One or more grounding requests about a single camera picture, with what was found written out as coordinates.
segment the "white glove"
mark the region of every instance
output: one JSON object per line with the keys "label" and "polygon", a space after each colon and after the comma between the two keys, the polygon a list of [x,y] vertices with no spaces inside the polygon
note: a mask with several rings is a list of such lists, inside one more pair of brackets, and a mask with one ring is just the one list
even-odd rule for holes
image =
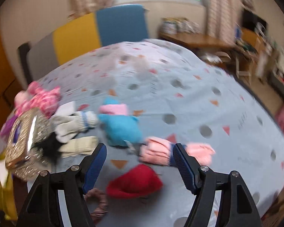
{"label": "white glove", "polygon": [[85,132],[98,124],[97,115],[92,111],[75,112],[74,116],[53,116],[51,122],[56,124],[56,138],[59,142],[67,143],[79,132]]}
{"label": "white glove", "polygon": [[98,145],[96,136],[86,136],[78,139],[72,139],[59,148],[62,158],[76,154],[91,155]]}

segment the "light blue bedsheet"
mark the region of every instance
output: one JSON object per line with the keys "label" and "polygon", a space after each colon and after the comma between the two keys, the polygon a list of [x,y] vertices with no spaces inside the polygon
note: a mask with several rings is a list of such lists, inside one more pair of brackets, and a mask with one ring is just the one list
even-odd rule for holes
{"label": "light blue bedsheet", "polygon": [[[47,89],[61,86],[60,104],[75,100],[77,107],[88,104],[84,111],[95,113],[109,94],[115,94],[131,113],[141,113],[143,137],[174,136],[180,143],[210,144],[216,151],[211,168],[227,174],[238,171],[261,216],[284,186],[284,136],[272,118],[232,76],[181,46],[155,39],[110,45],[60,66],[41,83]],[[78,137],[87,135],[107,144],[101,126]],[[61,160],[56,172],[82,158]],[[111,159],[129,162],[117,169]],[[95,187],[105,190],[109,181],[138,163],[128,150],[108,146]],[[173,227],[177,219],[188,216],[195,197],[186,190],[178,170],[151,167],[164,184],[162,190],[148,199],[109,198],[108,213],[97,226]],[[59,197],[64,226],[70,226],[63,192]],[[209,226],[215,225],[219,201],[217,192]]]}

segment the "wooden desk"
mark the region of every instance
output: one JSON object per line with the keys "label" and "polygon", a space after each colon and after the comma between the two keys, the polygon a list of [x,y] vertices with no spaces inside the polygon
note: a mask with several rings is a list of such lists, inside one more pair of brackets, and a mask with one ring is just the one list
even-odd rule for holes
{"label": "wooden desk", "polygon": [[181,32],[174,35],[160,33],[159,36],[167,41],[181,45],[190,50],[195,48],[220,48],[223,50],[229,50],[233,48],[233,45],[204,34]]}

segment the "wall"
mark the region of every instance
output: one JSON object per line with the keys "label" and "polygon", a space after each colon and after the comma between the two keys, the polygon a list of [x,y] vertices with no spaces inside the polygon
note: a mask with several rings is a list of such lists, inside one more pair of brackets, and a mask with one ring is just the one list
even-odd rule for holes
{"label": "wall", "polygon": [[269,35],[284,46],[284,14],[274,0],[253,0],[254,13],[268,23]]}
{"label": "wall", "polygon": [[26,80],[17,48],[38,42],[67,22],[68,0],[6,0],[0,8],[0,33],[10,65],[23,87]]}
{"label": "wall", "polygon": [[[137,1],[147,12],[150,37],[157,37],[162,17],[183,16],[201,25],[205,31],[206,8],[196,3],[179,1]],[[274,0],[254,0],[256,14],[269,24],[269,33],[281,46],[284,45],[284,15]],[[7,58],[15,75],[23,85],[26,81],[17,55],[24,42],[32,44],[67,22],[68,0],[6,0],[0,8],[0,30]]]}

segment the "sequined bag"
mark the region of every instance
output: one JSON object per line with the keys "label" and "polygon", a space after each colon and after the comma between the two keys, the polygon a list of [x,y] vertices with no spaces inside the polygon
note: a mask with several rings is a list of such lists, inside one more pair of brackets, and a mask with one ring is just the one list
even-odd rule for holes
{"label": "sequined bag", "polygon": [[50,122],[38,108],[32,108],[18,117],[11,129],[5,157],[5,166],[22,180],[30,180],[49,163],[34,144],[48,138],[52,132]]}

